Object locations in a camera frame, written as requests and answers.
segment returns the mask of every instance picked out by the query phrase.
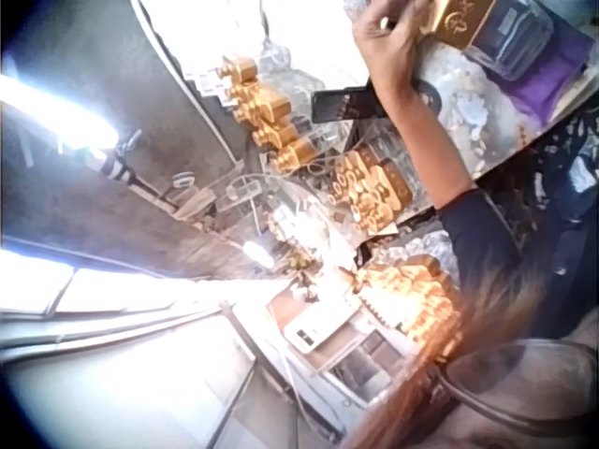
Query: eyeglasses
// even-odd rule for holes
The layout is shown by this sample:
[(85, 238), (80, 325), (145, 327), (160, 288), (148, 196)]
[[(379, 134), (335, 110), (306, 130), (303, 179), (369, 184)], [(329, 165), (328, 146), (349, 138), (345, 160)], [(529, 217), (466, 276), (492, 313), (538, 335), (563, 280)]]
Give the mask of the eyeglasses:
[(516, 340), (437, 369), (453, 398), (526, 435), (574, 435), (596, 418), (597, 353), (582, 344)]

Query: ceiling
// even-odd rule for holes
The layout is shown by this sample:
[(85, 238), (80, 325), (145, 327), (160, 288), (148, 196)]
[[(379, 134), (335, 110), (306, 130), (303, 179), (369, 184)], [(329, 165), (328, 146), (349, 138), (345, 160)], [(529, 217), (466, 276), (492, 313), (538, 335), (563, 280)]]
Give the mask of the ceiling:
[[(128, 0), (30, 1), (3, 15), (3, 25), (13, 22), (3, 29), (3, 56), (10, 53), (19, 79), (97, 113), (121, 137), (141, 129), (144, 144), (128, 162), (156, 190), (166, 190), (183, 171), (193, 171), (201, 188), (233, 169), (143, 34)], [(248, 159), (256, 156), (248, 132), (217, 101), (199, 100), (234, 156), (255, 164)], [(174, 277), (260, 275), (238, 249), (173, 220), (34, 138), (34, 165), (27, 168), (17, 129), (3, 120), (3, 234)], [(250, 211), (229, 214), (223, 234), (238, 242), (256, 239)]]

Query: black sleeve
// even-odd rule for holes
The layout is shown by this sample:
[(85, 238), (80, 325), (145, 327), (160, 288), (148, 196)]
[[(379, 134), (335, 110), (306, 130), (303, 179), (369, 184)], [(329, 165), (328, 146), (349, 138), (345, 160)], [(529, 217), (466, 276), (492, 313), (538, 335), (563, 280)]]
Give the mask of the black sleeve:
[(438, 210), (458, 259), (462, 292), (475, 292), (485, 273), (511, 278), (520, 252), (504, 218), (480, 190), (466, 192)]

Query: mobile phone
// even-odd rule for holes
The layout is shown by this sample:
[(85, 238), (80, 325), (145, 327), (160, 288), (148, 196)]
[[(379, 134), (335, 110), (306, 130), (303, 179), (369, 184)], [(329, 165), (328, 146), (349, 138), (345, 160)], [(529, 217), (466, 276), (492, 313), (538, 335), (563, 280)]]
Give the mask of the mobile phone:
[[(426, 100), (435, 115), (441, 111), (441, 96), (428, 82), (414, 80), (414, 87)], [(338, 91), (312, 93), (312, 122), (383, 119), (387, 117), (370, 82), (364, 87), (349, 87)]]

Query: hair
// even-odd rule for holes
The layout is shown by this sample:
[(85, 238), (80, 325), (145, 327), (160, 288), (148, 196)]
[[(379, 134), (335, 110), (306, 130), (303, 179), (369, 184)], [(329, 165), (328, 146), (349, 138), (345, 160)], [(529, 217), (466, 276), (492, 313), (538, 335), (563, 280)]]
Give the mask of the hair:
[(366, 412), (342, 447), (399, 449), (430, 435), (456, 406), (456, 401), (431, 377), (440, 354), (458, 332), (462, 339), (447, 361), (520, 338), (530, 325), (541, 290), (535, 276), (508, 282), (497, 272), (488, 274), (475, 295), (461, 298), (456, 306), (459, 318), (439, 325), (407, 377)]

